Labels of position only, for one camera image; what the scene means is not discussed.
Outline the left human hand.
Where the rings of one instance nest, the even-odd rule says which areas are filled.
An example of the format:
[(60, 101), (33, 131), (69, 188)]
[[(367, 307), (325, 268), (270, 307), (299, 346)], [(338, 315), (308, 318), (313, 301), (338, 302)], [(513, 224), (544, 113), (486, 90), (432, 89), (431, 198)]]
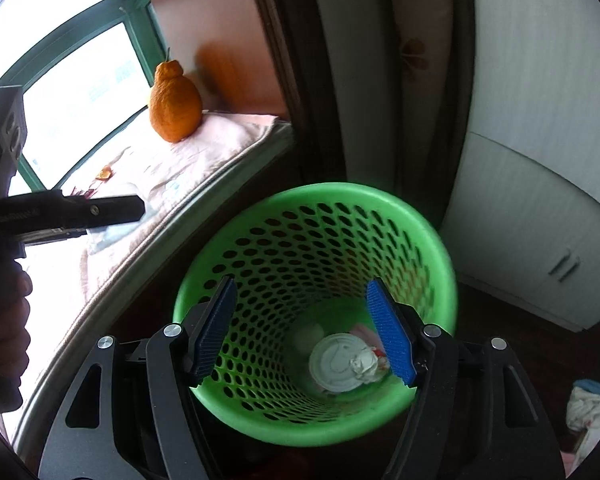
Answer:
[(29, 274), (19, 270), (16, 299), (0, 315), (0, 376), (20, 382), (29, 365), (31, 337), (26, 329), (30, 315), (28, 296), (33, 290)]

